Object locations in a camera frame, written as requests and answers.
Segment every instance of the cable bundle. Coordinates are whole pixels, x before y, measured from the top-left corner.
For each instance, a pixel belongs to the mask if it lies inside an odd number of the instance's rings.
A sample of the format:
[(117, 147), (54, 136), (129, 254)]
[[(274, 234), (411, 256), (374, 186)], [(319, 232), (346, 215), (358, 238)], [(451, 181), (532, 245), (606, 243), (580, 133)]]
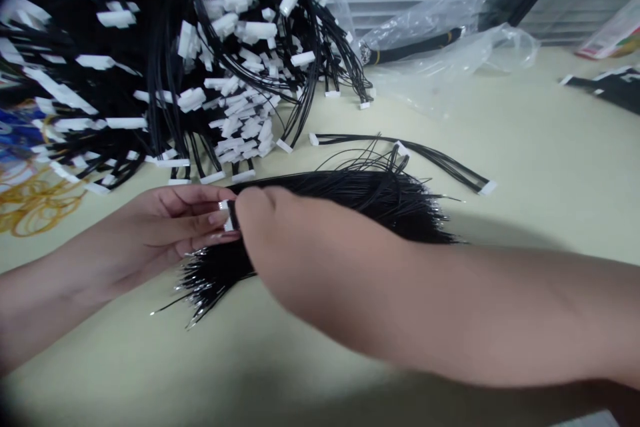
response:
[[(202, 183), (225, 177), (225, 163), (243, 181), (254, 157), (291, 152), (318, 80), (328, 97), (349, 85), (362, 108), (373, 100), (327, 2), (5, 0), (0, 53), (48, 115), (39, 160), (65, 179), (99, 172), (86, 188), (107, 193), (148, 161), (189, 183), (193, 160)], [(281, 103), (291, 113), (274, 135)]]
[(309, 141), (311, 142), (311, 145), (315, 146), (333, 145), (334, 143), (343, 143), (347, 141), (357, 140), (371, 140), (374, 142), (382, 140), (393, 142), (401, 147), (401, 153), (404, 153), (405, 155), (410, 155), (407, 149), (413, 150), (418, 155), (424, 157), (431, 163), (434, 163), (435, 165), (440, 167), (451, 177), (455, 178), (463, 185), (466, 185), (478, 195), (489, 195), (497, 187), (497, 183), (495, 183), (493, 180), (486, 179), (482, 175), (475, 173), (473, 170), (465, 167), (462, 163), (454, 160), (448, 155), (445, 155), (444, 153), (435, 149), (425, 147), (424, 145), (420, 145), (419, 143), (395, 139), (391, 137), (382, 137), (380, 135), (351, 135), (347, 133), (309, 134)]
[(560, 85), (577, 87), (618, 107), (640, 114), (640, 70), (629, 66), (606, 71), (593, 80), (567, 75)]
[[(335, 171), (317, 170), (262, 179), (234, 185), (231, 189), (239, 193), (251, 186), (278, 185), (298, 195), (332, 200), (414, 242), (456, 243), (456, 238), (443, 230), (447, 218), (438, 204), (443, 195), (432, 194), (423, 183), (404, 172), (409, 157), (401, 155), (401, 145), (394, 145), (385, 155), (375, 154), (374, 146), (375, 142), (367, 149), (360, 149), (362, 154), (358, 159), (343, 163)], [(161, 310), (187, 299), (196, 310), (189, 325), (193, 326), (237, 282), (254, 275), (242, 241), (202, 249), (184, 267), (177, 287), (187, 293)]]

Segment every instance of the beige tabletop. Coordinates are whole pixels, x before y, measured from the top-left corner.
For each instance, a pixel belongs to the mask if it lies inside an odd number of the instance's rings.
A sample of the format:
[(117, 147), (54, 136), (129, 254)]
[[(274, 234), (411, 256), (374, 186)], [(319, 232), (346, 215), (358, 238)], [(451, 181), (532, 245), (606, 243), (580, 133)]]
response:
[[(438, 149), (498, 183), (480, 197), (414, 155), (407, 171), (432, 177), (450, 230), (483, 244), (580, 252), (640, 264), (640, 117), (558, 85), (623, 61), (594, 63), (542, 49), (514, 75), (477, 73), (434, 121), (379, 97), (314, 102), (305, 131), (382, 132)], [(259, 177), (315, 169), (349, 144), (274, 151)], [(146, 165), (107, 197), (87, 194), (54, 230), (0, 236), (0, 272), (35, 259), (150, 187), (169, 171)], [(496, 392), (404, 374), (351, 353), (286, 314), (247, 280), (196, 327), (173, 297), (175, 271), (109, 304), (7, 379), (11, 404), (35, 426), (425, 425), (548, 426), (586, 413), (582, 386)]]

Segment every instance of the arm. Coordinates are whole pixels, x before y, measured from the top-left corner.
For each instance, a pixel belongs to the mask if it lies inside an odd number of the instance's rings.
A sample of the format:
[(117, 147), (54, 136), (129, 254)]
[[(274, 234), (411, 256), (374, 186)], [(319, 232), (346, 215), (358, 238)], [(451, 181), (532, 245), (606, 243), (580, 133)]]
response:
[(59, 249), (0, 276), (0, 376), (42, 352), (109, 301), (223, 236), (227, 189), (149, 190)]
[(348, 348), (488, 386), (610, 378), (640, 388), (638, 267), (414, 244), (278, 189), (242, 193), (237, 211), (273, 295)]

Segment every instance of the left hand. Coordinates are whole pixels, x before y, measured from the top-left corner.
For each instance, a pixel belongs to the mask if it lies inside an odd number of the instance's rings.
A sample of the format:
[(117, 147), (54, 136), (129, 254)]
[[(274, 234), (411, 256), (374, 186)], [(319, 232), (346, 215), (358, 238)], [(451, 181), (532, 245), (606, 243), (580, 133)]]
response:
[(227, 212), (217, 205), (235, 198), (231, 190), (212, 185), (152, 189), (69, 240), (48, 260), (73, 286), (74, 298), (84, 304), (108, 302), (186, 254), (238, 240), (239, 232), (222, 230)]

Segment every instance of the clear plastic bag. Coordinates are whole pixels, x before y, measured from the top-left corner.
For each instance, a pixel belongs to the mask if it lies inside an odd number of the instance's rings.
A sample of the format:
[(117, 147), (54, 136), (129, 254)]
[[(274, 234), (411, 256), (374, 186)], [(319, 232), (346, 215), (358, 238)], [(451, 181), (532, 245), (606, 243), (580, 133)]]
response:
[[(446, 114), (446, 101), (433, 102), (430, 95), (442, 96), (480, 67), (503, 73), (532, 66), (540, 42), (508, 24), (478, 32), (479, 18), (487, 0), (424, 0), (372, 29), (359, 41), (363, 62), (372, 55), (380, 65), (365, 71), (378, 95), (399, 100), (434, 119)], [(460, 35), (451, 41), (451, 34)], [(425, 46), (440, 38), (424, 51)], [(397, 61), (389, 51), (405, 54)]]

